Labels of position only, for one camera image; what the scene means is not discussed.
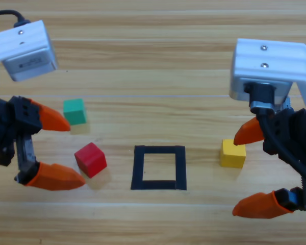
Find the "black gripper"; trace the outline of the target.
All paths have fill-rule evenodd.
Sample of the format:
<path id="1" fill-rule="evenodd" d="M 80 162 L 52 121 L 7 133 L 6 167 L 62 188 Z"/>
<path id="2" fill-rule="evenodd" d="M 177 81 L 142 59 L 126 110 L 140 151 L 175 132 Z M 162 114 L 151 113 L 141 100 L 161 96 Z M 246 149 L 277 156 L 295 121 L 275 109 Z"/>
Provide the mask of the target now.
<path id="1" fill-rule="evenodd" d="M 41 129 L 67 132 L 70 123 L 58 111 L 34 100 L 21 96 L 0 99 L 0 165 L 8 166 L 17 155 L 15 181 L 25 186 L 59 191 L 85 185 L 85 179 L 73 168 L 36 160 L 32 135 Z"/>
<path id="2" fill-rule="evenodd" d="M 301 187 L 253 194 L 242 199 L 232 215 L 271 219 L 296 210 L 306 211 L 306 109 L 294 111 L 287 107 L 276 114 L 261 109 L 260 123 L 256 117 L 244 123 L 235 134 L 234 145 L 262 140 L 266 153 L 278 155 L 300 174 Z"/>

